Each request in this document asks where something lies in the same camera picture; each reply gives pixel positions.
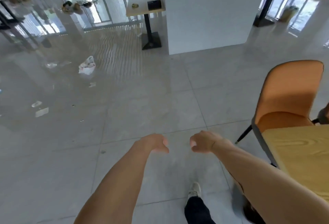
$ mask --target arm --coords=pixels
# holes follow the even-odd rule
[[[152,150],[168,153],[167,144],[160,134],[136,141],[103,178],[74,224],[131,223],[147,158]]]
[[[191,137],[190,144],[194,152],[218,157],[266,223],[329,223],[325,200],[228,139],[201,131]]]

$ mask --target pant leg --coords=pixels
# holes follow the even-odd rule
[[[193,196],[188,199],[184,213],[188,224],[216,224],[200,197]]]

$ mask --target shiny reflective floor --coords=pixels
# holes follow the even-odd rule
[[[142,51],[143,19],[125,17],[127,0],[97,0],[83,15],[63,14],[65,1],[10,5],[25,20],[0,33],[3,223],[73,223],[111,166],[154,132],[168,137],[170,154],[151,155],[133,223],[186,223],[193,181],[216,223],[248,223],[227,170],[213,156],[192,154],[189,137],[208,129],[235,141],[266,74],[289,60],[325,64],[314,118],[329,100],[328,0],[304,6],[307,20],[300,13],[289,24],[252,28],[246,44],[180,55],[168,55],[165,14],[151,16],[163,47]],[[95,71],[78,74],[90,55]],[[252,133],[239,146],[268,161]]]

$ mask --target person's left arm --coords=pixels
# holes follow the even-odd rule
[[[167,139],[152,134],[136,141],[109,170],[74,224],[130,224],[151,151],[169,153]]]

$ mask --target chair seat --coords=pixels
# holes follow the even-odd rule
[[[267,129],[313,125],[309,118],[288,112],[272,112],[262,116],[256,124],[260,132]]]

